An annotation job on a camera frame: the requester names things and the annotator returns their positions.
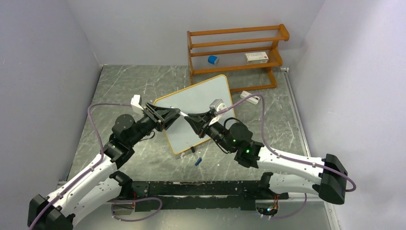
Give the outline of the white blue whiteboard marker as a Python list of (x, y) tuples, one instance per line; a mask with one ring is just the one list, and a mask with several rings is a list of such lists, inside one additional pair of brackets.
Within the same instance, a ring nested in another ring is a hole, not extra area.
[(179, 114), (181, 115), (181, 116), (183, 116), (183, 117), (187, 117), (187, 116), (189, 116), (189, 115), (187, 115), (186, 113), (184, 113), (183, 111), (179, 111)]

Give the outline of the yellow framed whiteboard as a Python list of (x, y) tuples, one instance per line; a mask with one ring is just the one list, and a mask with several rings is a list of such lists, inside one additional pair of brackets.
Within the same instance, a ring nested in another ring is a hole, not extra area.
[[(207, 112), (209, 105), (215, 99), (223, 100), (226, 107), (233, 104), (228, 81), (224, 74), (158, 98), (154, 101), (154, 105), (179, 108), (186, 114), (197, 114)], [(208, 136), (199, 138), (182, 116), (165, 131), (165, 135), (173, 154), (183, 153), (210, 139)]]

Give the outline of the blue marker cap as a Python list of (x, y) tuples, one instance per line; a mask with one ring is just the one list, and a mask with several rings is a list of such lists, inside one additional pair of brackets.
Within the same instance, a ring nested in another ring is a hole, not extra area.
[(198, 166), (202, 162), (202, 158), (199, 157), (198, 160), (195, 162), (195, 166)]

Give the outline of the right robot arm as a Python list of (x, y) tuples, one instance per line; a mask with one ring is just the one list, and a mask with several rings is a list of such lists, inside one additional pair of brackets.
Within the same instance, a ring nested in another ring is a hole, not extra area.
[[(258, 186), (263, 198), (294, 192), (314, 194), (336, 205), (344, 204), (348, 172), (337, 156), (306, 157), (267, 148), (264, 143), (254, 141), (253, 133), (238, 119), (227, 128), (210, 112), (188, 114), (184, 119), (199, 137), (208, 136), (225, 153), (233, 153), (241, 166), (266, 170)], [(271, 174), (268, 170), (283, 174)]]

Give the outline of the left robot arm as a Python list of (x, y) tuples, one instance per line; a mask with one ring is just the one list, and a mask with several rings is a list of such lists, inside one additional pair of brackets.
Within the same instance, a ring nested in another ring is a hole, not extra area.
[(180, 109), (140, 106), (132, 109), (142, 115), (119, 116), (106, 144), (99, 143), (96, 157), (66, 184), (37, 195), (29, 203), (28, 227), (31, 230), (72, 230), (98, 207), (116, 198), (127, 199), (133, 191), (132, 179), (119, 169), (134, 154), (134, 145), (153, 131), (167, 130), (179, 117)]

